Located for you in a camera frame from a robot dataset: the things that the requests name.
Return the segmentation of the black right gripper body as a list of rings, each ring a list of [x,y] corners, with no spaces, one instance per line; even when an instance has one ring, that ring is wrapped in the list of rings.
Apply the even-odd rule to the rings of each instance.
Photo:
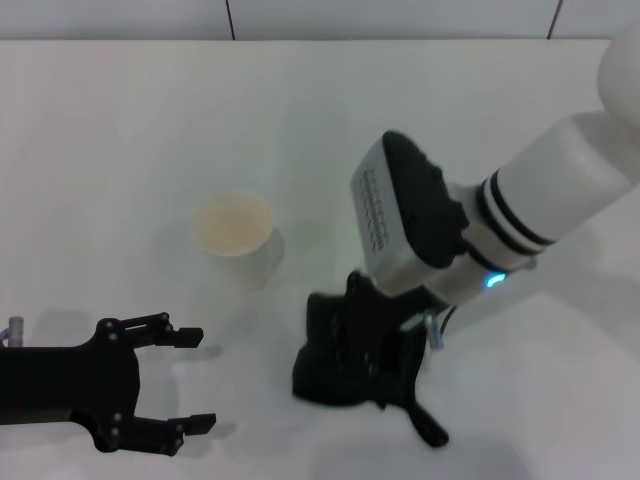
[[[402,324],[425,311],[440,313],[448,304],[420,286],[396,296],[382,293],[369,279],[370,290],[365,311],[343,320],[347,345],[378,345]]]

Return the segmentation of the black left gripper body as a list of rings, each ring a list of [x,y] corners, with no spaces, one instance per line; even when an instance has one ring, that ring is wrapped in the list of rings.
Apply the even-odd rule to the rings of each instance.
[[[2,348],[1,424],[71,422],[99,451],[123,448],[140,389],[134,327],[103,319],[80,345]]]

